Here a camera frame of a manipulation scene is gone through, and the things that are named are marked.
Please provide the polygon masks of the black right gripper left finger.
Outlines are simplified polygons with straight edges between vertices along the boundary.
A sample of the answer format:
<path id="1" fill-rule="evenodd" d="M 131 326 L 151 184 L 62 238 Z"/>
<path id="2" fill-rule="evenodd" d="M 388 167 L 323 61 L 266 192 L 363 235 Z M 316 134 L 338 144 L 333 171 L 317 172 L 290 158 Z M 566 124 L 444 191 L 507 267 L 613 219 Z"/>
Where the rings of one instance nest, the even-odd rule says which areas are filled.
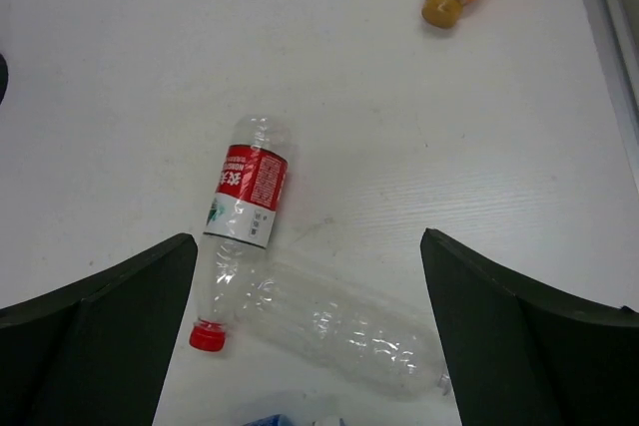
<path id="1" fill-rule="evenodd" d="M 152 424 L 197 253 L 179 233 L 2 309 L 2 424 Z"/>

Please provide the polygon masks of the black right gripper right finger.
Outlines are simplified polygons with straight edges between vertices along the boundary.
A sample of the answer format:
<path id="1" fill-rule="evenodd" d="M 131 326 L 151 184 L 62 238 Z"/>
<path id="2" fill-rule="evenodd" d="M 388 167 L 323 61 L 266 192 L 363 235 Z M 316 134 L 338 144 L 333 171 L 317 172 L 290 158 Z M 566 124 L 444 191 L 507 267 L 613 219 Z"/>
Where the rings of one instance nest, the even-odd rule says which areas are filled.
<path id="1" fill-rule="evenodd" d="M 437 229 L 420 251 L 463 424 L 637 424 L 637 311 L 544 284 Z"/>

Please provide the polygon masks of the clear unlabelled plastic bottle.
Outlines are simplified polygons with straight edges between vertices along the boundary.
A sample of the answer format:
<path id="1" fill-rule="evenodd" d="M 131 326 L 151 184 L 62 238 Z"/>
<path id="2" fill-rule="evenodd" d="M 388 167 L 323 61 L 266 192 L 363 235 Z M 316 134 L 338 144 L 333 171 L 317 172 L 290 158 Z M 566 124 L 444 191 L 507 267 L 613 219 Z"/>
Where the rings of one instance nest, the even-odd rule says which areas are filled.
<path id="1" fill-rule="evenodd" d="M 268 265 L 244 288 L 236 315 L 260 339 L 387 397 L 417 399 L 442 382 L 427 317 L 319 268 Z"/>

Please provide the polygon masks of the red label clear bottle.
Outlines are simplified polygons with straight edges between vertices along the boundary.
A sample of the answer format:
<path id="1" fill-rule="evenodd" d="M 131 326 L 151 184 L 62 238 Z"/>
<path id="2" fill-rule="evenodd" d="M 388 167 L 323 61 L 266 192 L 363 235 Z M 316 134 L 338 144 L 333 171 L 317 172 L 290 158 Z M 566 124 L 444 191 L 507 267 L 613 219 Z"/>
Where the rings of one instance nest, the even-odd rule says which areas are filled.
<path id="1" fill-rule="evenodd" d="M 281 118 L 246 116 L 234 126 L 198 244 L 189 338 L 198 350 L 223 350 L 245 293 L 261 275 L 292 151 Z"/>

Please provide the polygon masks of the blue label clear bottle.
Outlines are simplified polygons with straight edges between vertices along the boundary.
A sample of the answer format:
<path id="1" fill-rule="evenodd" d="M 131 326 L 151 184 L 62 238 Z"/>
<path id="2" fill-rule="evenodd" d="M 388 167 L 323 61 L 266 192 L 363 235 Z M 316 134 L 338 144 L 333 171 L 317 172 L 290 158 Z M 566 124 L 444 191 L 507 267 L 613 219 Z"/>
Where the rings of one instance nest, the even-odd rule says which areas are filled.
<path id="1" fill-rule="evenodd" d="M 243 426 L 295 426 L 286 414 L 275 414 L 244 424 Z"/>

